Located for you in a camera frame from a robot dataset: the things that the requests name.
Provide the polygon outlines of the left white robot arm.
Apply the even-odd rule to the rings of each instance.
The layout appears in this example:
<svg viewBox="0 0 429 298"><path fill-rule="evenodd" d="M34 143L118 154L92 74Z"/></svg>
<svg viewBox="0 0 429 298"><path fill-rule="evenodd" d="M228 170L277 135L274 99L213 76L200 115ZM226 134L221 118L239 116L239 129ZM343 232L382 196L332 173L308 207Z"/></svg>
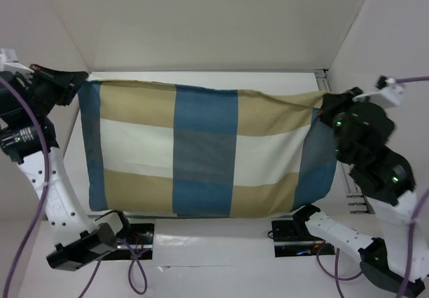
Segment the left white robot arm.
<svg viewBox="0 0 429 298"><path fill-rule="evenodd" d="M77 271L115 252L118 236L129 231L123 213L90 219L66 174L56 132L48 114L68 106L88 78L18 62L1 63L1 150L32 184L54 231L55 249L46 260L53 269Z"/></svg>

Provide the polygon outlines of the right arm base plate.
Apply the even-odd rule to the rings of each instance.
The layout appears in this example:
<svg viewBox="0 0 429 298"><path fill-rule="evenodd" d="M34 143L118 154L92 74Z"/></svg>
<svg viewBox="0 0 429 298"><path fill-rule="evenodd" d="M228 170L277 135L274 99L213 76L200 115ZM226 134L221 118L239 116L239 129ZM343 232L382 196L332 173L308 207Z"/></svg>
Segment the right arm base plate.
<svg viewBox="0 0 429 298"><path fill-rule="evenodd" d="M267 237L273 241L276 258L334 255L334 248L325 240L309 233L305 225L291 218L271 221Z"/></svg>

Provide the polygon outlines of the blue beige patchwork pillowcase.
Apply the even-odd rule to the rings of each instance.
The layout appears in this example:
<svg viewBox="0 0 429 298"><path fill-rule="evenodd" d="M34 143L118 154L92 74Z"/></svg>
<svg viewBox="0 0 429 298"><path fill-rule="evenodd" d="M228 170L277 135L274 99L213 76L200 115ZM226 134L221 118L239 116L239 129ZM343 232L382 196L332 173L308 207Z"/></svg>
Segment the blue beige patchwork pillowcase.
<svg viewBox="0 0 429 298"><path fill-rule="evenodd" d="M89 208L255 218L312 204L336 171L322 97L87 82L78 99Z"/></svg>

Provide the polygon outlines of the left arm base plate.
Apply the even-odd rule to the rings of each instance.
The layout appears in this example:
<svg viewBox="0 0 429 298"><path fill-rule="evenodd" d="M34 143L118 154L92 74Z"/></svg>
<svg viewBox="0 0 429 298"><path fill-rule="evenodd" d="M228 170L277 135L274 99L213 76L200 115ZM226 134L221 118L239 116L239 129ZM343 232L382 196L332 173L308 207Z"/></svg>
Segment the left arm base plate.
<svg viewBox="0 0 429 298"><path fill-rule="evenodd" d="M135 251L140 260L151 260L153 257L154 223L132 223L131 234L125 240ZM113 260L131 260L132 255L124 244L111 255Z"/></svg>

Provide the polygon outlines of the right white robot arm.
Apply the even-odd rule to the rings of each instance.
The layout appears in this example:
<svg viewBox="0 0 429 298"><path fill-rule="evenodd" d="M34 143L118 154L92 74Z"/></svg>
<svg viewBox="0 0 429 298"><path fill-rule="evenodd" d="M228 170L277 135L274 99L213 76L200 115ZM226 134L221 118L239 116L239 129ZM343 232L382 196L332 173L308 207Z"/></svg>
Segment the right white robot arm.
<svg viewBox="0 0 429 298"><path fill-rule="evenodd" d="M363 275L377 288L398 297L417 297L428 276L428 243L418 229L423 201L409 162L387 146L395 128L386 109L399 106L404 87L388 80L373 92L353 88L325 94L318 113L336 139L336 158L352 169L350 176L370 203L382 237L371 237L328 217L308 205L294 222L359 263Z"/></svg>

